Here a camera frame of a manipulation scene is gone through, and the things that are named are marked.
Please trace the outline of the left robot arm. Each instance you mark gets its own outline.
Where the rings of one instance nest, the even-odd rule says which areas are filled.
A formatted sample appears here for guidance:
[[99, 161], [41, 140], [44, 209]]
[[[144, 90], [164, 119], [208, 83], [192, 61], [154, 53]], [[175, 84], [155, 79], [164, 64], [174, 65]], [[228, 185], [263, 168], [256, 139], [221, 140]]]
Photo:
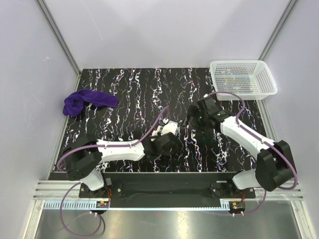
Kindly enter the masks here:
[[177, 143], [177, 136], [171, 132], [128, 142], [111, 142], [85, 136], [66, 148], [57, 167], [66, 172], [69, 181], [80, 181], [96, 197], [103, 197], [108, 185], [102, 173], [96, 169], [98, 164], [119, 160], [152, 161], [160, 156], [168, 157], [174, 154]]

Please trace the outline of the purple towel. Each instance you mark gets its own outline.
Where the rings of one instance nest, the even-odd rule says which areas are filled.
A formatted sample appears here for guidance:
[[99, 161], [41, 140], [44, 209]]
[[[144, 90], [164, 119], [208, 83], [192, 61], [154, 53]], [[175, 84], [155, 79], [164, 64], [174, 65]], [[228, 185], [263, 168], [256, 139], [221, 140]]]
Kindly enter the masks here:
[[116, 96], [100, 91], [81, 89], [70, 94], [64, 100], [63, 114], [65, 116], [76, 117], [83, 109], [85, 103], [90, 103], [96, 108], [117, 106], [119, 100]]

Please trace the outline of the aluminium frame rail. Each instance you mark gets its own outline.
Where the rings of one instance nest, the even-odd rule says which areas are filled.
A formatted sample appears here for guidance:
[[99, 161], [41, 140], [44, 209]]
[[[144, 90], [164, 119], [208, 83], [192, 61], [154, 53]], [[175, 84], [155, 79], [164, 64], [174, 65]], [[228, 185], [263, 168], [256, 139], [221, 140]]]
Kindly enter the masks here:
[[[61, 199], [63, 195], [71, 187], [71, 192], [67, 195], [69, 198], [106, 198], [108, 196], [106, 189], [99, 189], [97, 191], [90, 191], [85, 184], [77, 185], [73, 181], [39, 181], [34, 195], [33, 200], [50, 200], [50, 199]], [[142, 195], [142, 196], [156, 196], [156, 195], [171, 195], [171, 196], [181, 196], [181, 195], [195, 195], [202, 197], [212, 197], [213, 190], [209, 187], [196, 188], [172, 188], [169, 189], [167, 185], [158, 190], [151, 186], [147, 189], [146, 186], [141, 185], [129, 185], [127, 183], [123, 184], [121, 182], [113, 182], [110, 186], [111, 197], [113, 198], [124, 198], [129, 195]], [[272, 192], [266, 193], [267, 200], [289, 200], [289, 201], [301, 201], [303, 200], [302, 193], [297, 187], [290, 191], [283, 191], [276, 189]]]

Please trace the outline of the blue white patterned towel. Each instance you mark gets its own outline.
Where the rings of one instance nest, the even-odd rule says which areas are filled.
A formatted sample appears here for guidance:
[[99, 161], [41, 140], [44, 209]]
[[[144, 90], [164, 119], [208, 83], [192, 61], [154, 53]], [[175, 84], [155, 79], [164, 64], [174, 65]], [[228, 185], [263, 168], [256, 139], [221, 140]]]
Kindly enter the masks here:
[[163, 126], [158, 126], [156, 129], [152, 131], [152, 136], [161, 136], [162, 135]]

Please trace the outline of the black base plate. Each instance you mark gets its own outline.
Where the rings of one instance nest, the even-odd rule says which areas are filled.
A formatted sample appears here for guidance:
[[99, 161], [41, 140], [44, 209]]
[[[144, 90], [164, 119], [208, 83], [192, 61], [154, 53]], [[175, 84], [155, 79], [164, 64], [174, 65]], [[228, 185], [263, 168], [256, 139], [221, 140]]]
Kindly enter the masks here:
[[147, 189], [151, 186], [156, 190], [167, 185], [172, 188], [196, 188], [209, 187], [213, 190], [213, 198], [239, 198], [245, 196], [245, 199], [256, 198], [255, 190], [247, 188], [244, 191], [235, 191], [229, 186], [230, 179], [234, 176], [234, 172], [183, 172], [183, 173], [127, 173], [127, 172], [107, 172], [102, 176], [105, 180], [105, 187], [102, 189], [110, 190], [113, 182], [127, 183], [129, 185], [143, 185]]

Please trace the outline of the black marble pattern mat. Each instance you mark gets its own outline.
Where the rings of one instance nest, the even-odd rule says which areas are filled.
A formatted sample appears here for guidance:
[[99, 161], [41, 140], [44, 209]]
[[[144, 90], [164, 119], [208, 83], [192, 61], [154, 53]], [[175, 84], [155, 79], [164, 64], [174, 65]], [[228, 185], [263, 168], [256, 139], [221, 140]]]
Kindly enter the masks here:
[[[115, 108], [87, 104], [69, 118], [60, 151], [86, 134], [106, 141], [141, 138], [161, 110], [169, 106], [170, 119], [183, 122], [187, 109], [214, 90], [207, 68], [84, 69], [79, 89], [114, 95]], [[235, 172], [256, 167], [255, 158], [241, 145], [219, 132], [198, 134], [180, 130], [178, 148], [171, 157], [153, 161], [112, 161], [98, 165], [104, 172]]]

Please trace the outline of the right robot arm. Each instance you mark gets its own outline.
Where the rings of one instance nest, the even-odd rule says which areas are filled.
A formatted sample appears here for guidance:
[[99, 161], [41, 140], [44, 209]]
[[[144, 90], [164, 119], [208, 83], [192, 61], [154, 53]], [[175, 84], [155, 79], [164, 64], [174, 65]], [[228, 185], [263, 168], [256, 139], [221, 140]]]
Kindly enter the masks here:
[[261, 187], [268, 192], [283, 189], [283, 184], [290, 179], [294, 180], [290, 189], [296, 187], [298, 177], [289, 144], [283, 140], [275, 142], [258, 134], [233, 113], [218, 106], [212, 96], [188, 108], [184, 125], [200, 133], [218, 131], [236, 141], [256, 159], [254, 169], [236, 173], [226, 185], [229, 196], [238, 197], [244, 189], [253, 187]]

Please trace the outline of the white plastic basket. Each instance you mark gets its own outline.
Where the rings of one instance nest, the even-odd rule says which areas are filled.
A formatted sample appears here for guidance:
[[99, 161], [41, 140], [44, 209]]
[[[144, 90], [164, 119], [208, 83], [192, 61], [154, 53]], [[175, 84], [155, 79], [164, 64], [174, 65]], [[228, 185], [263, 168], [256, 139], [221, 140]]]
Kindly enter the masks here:
[[262, 100], [278, 92], [268, 65], [260, 60], [212, 61], [210, 73], [220, 101]]

